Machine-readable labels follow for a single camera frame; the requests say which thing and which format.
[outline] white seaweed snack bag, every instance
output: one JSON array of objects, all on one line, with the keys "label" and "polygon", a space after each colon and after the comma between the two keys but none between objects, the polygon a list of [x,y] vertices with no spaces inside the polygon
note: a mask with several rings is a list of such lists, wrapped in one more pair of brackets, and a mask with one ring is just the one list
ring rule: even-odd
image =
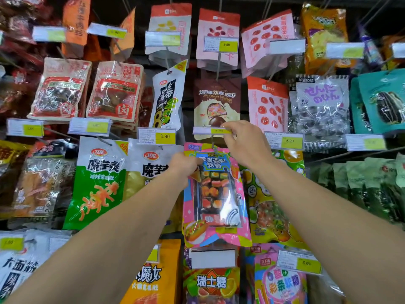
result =
[{"label": "white seaweed snack bag", "polygon": [[183,98],[185,69],[188,60],[165,70],[153,77],[155,99],[150,128],[170,128],[179,130],[181,127],[179,107]]},{"label": "white seaweed snack bag", "polygon": [[180,47],[168,47],[169,53],[165,47],[145,47],[145,54],[153,54],[152,59],[155,57],[164,59],[165,56],[168,56],[168,59],[174,59],[178,58],[179,55],[187,55],[190,41],[191,12],[192,5],[190,3],[153,5],[148,30],[180,32]]}]

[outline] green konjac snack bag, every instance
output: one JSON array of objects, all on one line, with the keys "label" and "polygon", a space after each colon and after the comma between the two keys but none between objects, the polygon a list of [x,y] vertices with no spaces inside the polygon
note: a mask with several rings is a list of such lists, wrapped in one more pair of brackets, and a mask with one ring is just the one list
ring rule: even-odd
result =
[{"label": "green konjac snack bag", "polygon": [[402,221],[401,196],[395,186],[395,159],[366,158],[364,162],[369,211],[391,223]]},{"label": "green konjac snack bag", "polygon": [[350,188],[349,200],[363,209],[368,209],[364,168],[364,161],[346,162],[347,180]]},{"label": "green konjac snack bag", "polygon": [[128,142],[80,137],[73,197],[63,229],[83,229],[122,202]]},{"label": "green konjac snack bag", "polygon": [[349,199],[349,183],[345,163],[333,163],[333,175],[335,177],[335,193],[344,199]]}]

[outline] marinated snack package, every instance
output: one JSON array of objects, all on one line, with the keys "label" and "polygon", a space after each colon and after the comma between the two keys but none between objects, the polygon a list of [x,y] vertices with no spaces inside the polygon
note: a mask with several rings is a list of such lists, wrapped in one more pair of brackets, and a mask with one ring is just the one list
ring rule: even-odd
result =
[{"label": "marinated snack package", "polygon": [[387,69],[395,69],[398,65],[403,67],[405,64],[404,59],[394,59],[392,54],[391,45],[394,42],[405,42],[405,38],[402,35],[388,35],[382,37],[382,51],[384,53],[385,59],[387,60]]},{"label": "marinated snack package", "polygon": [[181,298],[181,240],[158,240],[120,304],[177,304]]},{"label": "marinated snack package", "polygon": [[187,247],[222,239],[251,246],[249,221],[238,163],[227,148],[185,143],[184,154],[204,160],[184,191],[182,232]]},{"label": "marinated snack package", "polygon": [[231,268],[192,269],[190,250],[184,249],[183,259],[185,304],[239,304],[239,264]]},{"label": "marinated snack package", "polygon": [[63,229],[81,230],[122,202],[128,142],[104,141],[80,137],[73,197]]},{"label": "marinated snack package", "polygon": [[401,153],[397,153],[397,158],[395,159],[395,168],[397,170],[397,177],[395,178],[395,183],[399,188],[401,193],[401,209],[402,213],[405,214],[405,156]]},{"label": "marinated snack package", "polygon": [[44,72],[27,118],[69,120],[81,117],[92,63],[45,58]]},{"label": "marinated snack package", "polygon": [[395,159],[365,158],[369,211],[393,224],[403,221],[401,193],[396,187]]},{"label": "marinated snack package", "polygon": [[369,202],[366,190],[364,161],[347,161],[346,171],[350,188],[349,201],[367,210],[369,208]]},{"label": "marinated snack package", "polygon": [[[294,23],[290,9],[259,22],[254,23],[248,28],[242,30],[242,43],[246,69],[253,71],[264,71],[264,75],[269,76],[269,66],[274,62],[275,56],[268,55],[268,45],[270,40],[280,40],[295,38]],[[287,66],[288,56],[283,56]]]},{"label": "marinated snack package", "polygon": [[185,69],[188,60],[158,73],[153,77],[155,100],[150,128],[170,128],[179,130],[181,127],[179,108],[183,99]]},{"label": "marinated snack package", "polygon": [[86,117],[134,122],[139,113],[143,66],[100,62]]},{"label": "marinated snack package", "polygon": [[[307,40],[305,72],[323,75],[335,60],[325,57],[328,42],[348,42],[345,9],[320,9],[304,3],[301,11],[303,32]],[[336,67],[349,68],[354,61],[342,59]]]},{"label": "marinated snack package", "polygon": [[29,223],[50,227],[65,179],[74,170],[75,160],[66,154],[75,145],[63,139],[34,144],[15,188],[10,227]]},{"label": "marinated snack package", "polygon": [[394,134],[405,129],[405,69],[377,71],[358,77],[361,96],[373,133]]},{"label": "marinated snack package", "polygon": [[344,199],[349,199],[349,182],[347,180],[346,163],[333,163],[335,178],[335,193]]},{"label": "marinated snack package", "polygon": [[281,269],[277,264],[277,243],[261,245],[262,253],[255,256],[255,298],[258,304],[307,303],[306,274]]},{"label": "marinated snack package", "polygon": [[[302,151],[273,151],[273,157],[305,176]],[[240,166],[240,170],[249,202],[250,231],[253,243],[278,241],[283,245],[308,249],[308,245],[289,222],[269,190],[249,169]]]},{"label": "marinated snack package", "polygon": [[[224,36],[239,38],[239,25],[239,14],[200,8],[196,51],[198,68],[217,71],[218,52],[204,52],[204,37]],[[220,71],[236,69],[237,66],[237,53],[221,53]]]},{"label": "marinated snack package", "polygon": [[180,47],[169,47],[169,53],[165,47],[145,47],[145,54],[153,58],[178,59],[179,55],[186,56],[190,41],[192,5],[190,3],[171,3],[153,5],[149,31],[177,31],[180,32]]},{"label": "marinated snack package", "polygon": [[0,141],[0,220],[12,214],[14,188],[31,145]]},{"label": "marinated snack package", "polygon": [[318,184],[332,192],[335,191],[335,180],[333,175],[333,167],[331,164],[325,162],[321,163],[319,168]]},{"label": "marinated snack package", "polygon": [[63,7],[63,25],[67,30],[67,43],[62,43],[65,57],[83,57],[89,18],[90,0],[69,0]]},{"label": "marinated snack package", "polygon": [[247,77],[249,119],[263,132],[287,132],[288,89],[281,83]]},{"label": "marinated snack package", "polygon": [[116,41],[111,40],[110,48],[113,50],[113,56],[110,55],[110,60],[117,60],[119,62],[125,62],[131,56],[132,50],[135,45],[135,9],[131,10],[129,15],[119,26],[122,29],[126,29],[127,32],[123,39],[118,38]]},{"label": "marinated snack package", "polygon": [[[183,146],[180,145],[145,145],[138,144],[137,139],[130,138],[123,200],[138,193],[156,176],[163,173],[169,167],[172,156],[182,150]],[[181,231],[182,206],[183,194],[180,194],[162,233]]]},{"label": "marinated snack package", "polygon": [[350,84],[350,108],[353,116],[354,132],[356,134],[373,133],[373,128],[370,124],[370,119],[367,114],[366,106],[364,105],[358,78],[353,78]]},{"label": "marinated snack package", "polygon": [[[240,120],[240,78],[195,79],[194,126],[220,127],[224,122]],[[196,140],[210,135],[194,135]]]},{"label": "marinated snack package", "polygon": [[305,134],[305,150],[343,148],[350,133],[349,76],[297,75],[296,133]]}]

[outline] snack display rack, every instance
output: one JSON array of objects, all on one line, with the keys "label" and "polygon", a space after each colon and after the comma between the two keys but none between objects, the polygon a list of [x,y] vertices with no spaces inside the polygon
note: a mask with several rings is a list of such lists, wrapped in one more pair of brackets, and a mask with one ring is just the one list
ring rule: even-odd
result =
[{"label": "snack display rack", "polygon": [[221,126],[405,229],[404,8],[0,0],[0,301],[184,152],[204,163],[122,304],[349,303]]}]

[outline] yellow price label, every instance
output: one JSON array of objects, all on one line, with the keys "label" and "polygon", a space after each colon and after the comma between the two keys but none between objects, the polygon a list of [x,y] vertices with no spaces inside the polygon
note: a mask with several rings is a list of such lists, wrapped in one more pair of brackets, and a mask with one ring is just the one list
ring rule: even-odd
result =
[{"label": "yellow price label", "polygon": [[155,245],[146,262],[159,262],[159,246]]},{"label": "yellow price label", "polygon": [[366,150],[382,150],[387,149],[383,138],[365,138],[364,147]]},{"label": "yellow price label", "polygon": [[48,41],[50,41],[50,42],[65,42],[66,41],[66,32],[65,31],[48,30]]},{"label": "yellow price label", "polygon": [[31,137],[43,137],[44,127],[42,125],[23,125],[23,134]]},{"label": "yellow price label", "polygon": [[107,36],[108,36],[108,37],[114,37],[114,38],[124,39],[124,38],[125,38],[125,34],[126,34],[126,31],[114,30],[114,29],[107,29]]},{"label": "yellow price label", "polygon": [[232,133],[232,131],[228,129],[222,129],[222,128],[212,128],[211,129],[211,134],[229,134]]},{"label": "yellow price label", "polygon": [[108,133],[108,123],[107,122],[88,122],[87,132],[94,133]]},{"label": "yellow price label", "polygon": [[361,47],[346,48],[343,51],[343,57],[347,58],[362,58],[364,55],[364,49]]},{"label": "yellow price label", "polygon": [[298,258],[297,270],[303,271],[303,272],[308,272],[308,273],[321,274],[322,266],[318,260]]},{"label": "yellow price label", "polygon": [[164,46],[180,46],[180,35],[162,35]]},{"label": "yellow price label", "polygon": [[175,145],[176,134],[175,133],[162,133],[156,132],[156,144]]},{"label": "yellow price label", "polygon": [[24,238],[1,238],[0,250],[23,250]]},{"label": "yellow price label", "polygon": [[301,137],[282,137],[281,148],[302,149]]},{"label": "yellow price label", "polygon": [[238,53],[238,42],[221,40],[220,41],[220,52]]}]

